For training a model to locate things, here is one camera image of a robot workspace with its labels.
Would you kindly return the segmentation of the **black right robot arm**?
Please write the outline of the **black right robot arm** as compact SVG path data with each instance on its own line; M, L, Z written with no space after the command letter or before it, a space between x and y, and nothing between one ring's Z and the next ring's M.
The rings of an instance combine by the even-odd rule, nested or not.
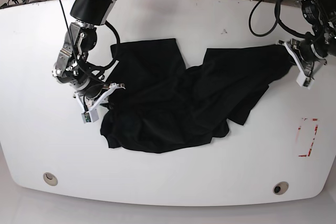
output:
M117 44L120 43L118 32L107 21L116 1L75 0L70 11L75 21L66 25L65 41L52 71L58 82L68 83L75 89L76 96L83 101L84 112L88 112L86 100L96 99L110 88L103 75L113 66L118 53L115 51L105 66L89 63L88 53L97 44L98 26L106 25L114 33Z

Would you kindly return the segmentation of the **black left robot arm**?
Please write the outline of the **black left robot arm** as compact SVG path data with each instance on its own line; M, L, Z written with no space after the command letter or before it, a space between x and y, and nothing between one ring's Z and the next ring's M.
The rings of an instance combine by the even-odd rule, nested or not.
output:
M327 63L327 56L335 56L335 0L301 0L301 11L304 19L312 26L312 32L299 33L280 19L281 4L284 0L276 0L275 23L264 34L253 33L262 37L269 35L276 26L293 35L289 41L280 41L299 68L297 82L307 87L316 72Z

